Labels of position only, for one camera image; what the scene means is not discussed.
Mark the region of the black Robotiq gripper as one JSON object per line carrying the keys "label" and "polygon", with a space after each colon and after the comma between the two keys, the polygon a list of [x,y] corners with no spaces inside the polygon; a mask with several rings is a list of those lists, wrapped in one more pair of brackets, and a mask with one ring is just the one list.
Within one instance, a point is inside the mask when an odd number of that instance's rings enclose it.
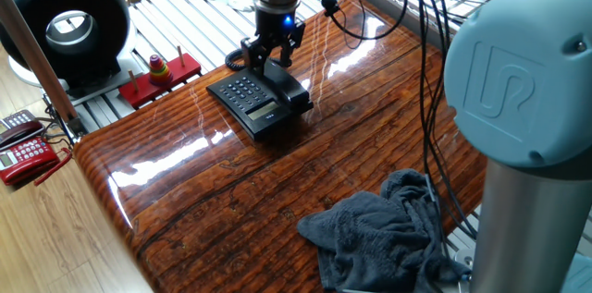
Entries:
{"label": "black Robotiq gripper", "polygon": [[255,27],[255,38],[240,41],[245,66],[252,73],[263,76],[270,50],[280,46],[279,64],[290,67],[292,52],[302,44],[305,23],[296,23],[294,11],[274,14],[256,9]]}

